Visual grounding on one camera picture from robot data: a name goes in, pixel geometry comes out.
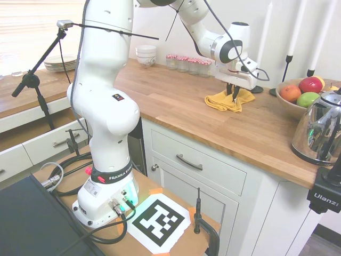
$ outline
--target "butcher block counter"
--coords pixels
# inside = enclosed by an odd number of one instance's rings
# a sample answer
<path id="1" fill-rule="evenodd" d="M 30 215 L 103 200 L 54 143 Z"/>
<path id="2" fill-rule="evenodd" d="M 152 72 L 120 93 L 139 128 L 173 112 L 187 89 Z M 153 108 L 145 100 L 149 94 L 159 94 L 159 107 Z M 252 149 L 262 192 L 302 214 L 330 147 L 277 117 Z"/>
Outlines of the butcher block counter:
<path id="1" fill-rule="evenodd" d="M 71 80 L 74 72 L 69 71 Z M 40 90 L 47 102 L 64 98 L 68 88 L 65 73 L 40 70 Z M 11 97 L 22 77 L 0 81 L 0 118 L 38 106 L 35 91 L 25 88 Z M 130 60 L 119 73 L 115 88 L 137 102 L 141 116 L 228 155 L 312 188 L 317 167 L 290 150 L 297 121 L 292 119 L 268 90 L 242 105 L 241 113 L 221 112 L 208 107 L 204 97 L 221 92 L 225 84 L 166 67 L 140 66 Z"/>

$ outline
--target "electric kettle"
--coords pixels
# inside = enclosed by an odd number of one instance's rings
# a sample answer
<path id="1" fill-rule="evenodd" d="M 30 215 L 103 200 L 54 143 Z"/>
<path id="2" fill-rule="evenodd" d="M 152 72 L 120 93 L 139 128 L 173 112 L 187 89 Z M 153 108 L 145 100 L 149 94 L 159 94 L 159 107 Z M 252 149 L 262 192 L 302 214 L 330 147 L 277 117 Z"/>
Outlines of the electric kettle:
<path id="1" fill-rule="evenodd" d="M 341 153 L 341 89 L 325 92 L 308 107 L 291 149 L 303 160 L 332 166 Z"/>

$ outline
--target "cabinet drawer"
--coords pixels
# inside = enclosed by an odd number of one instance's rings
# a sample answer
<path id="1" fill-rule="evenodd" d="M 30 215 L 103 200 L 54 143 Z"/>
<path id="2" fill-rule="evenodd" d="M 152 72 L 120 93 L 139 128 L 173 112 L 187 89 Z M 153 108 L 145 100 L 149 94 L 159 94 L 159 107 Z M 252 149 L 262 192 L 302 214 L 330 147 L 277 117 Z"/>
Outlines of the cabinet drawer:
<path id="1" fill-rule="evenodd" d="M 68 144 L 66 139 L 70 138 L 69 129 L 81 129 L 79 123 L 76 121 L 59 127 L 53 131 L 47 132 L 43 135 L 35 137 L 29 141 L 23 143 L 25 150 L 28 153 L 33 164 L 38 164 L 41 161 L 48 159 L 66 149 L 68 149 Z M 74 131 L 74 135 L 79 134 L 75 137 L 76 142 L 82 142 L 87 139 L 85 131 L 79 130 Z"/>
<path id="2" fill-rule="evenodd" d="M 179 141 L 151 130 L 152 150 L 183 166 L 187 175 L 209 185 L 241 195 L 246 173 Z"/>
<path id="3" fill-rule="evenodd" d="M 22 144 L 0 152 L 0 182 L 30 168 L 32 162 Z"/>
<path id="4" fill-rule="evenodd" d="M 236 219 L 238 203 L 156 157 L 153 157 L 152 161 L 152 164 L 157 165 L 158 168 L 151 171 L 149 166 L 148 177 L 194 207 L 197 201 L 197 189 L 200 188 L 202 213 L 221 224 L 219 256 L 225 256 L 229 247 L 234 220 Z"/>

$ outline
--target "green apple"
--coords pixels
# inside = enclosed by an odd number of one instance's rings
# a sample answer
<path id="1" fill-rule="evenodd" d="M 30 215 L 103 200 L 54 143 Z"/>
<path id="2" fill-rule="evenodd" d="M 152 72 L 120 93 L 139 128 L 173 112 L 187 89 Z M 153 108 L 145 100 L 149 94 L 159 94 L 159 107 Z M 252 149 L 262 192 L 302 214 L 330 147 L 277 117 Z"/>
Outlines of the green apple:
<path id="1" fill-rule="evenodd" d="M 317 98 L 319 94 L 316 92 L 305 92 L 297 100 L 297 104 L 301 107 L 309 107 Z"/>

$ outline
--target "window blind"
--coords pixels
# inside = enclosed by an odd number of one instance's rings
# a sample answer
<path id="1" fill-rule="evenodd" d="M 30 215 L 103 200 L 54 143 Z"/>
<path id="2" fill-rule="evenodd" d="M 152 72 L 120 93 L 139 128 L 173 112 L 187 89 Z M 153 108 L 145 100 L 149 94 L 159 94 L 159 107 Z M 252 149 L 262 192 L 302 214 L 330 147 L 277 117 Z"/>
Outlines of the window blind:
<path id="1" fill-rule="evenodd" d="M 31 69 L 56 39 L 58 20 L 82 22 L 84 2 L 0 0 L 0 74 Z M 79 38 L 79 27 L 67 31 L 61 41 L 63 55 L 77 54 Z M 50 54 L 55 55 L 60 55 L 59 46 Z"/>

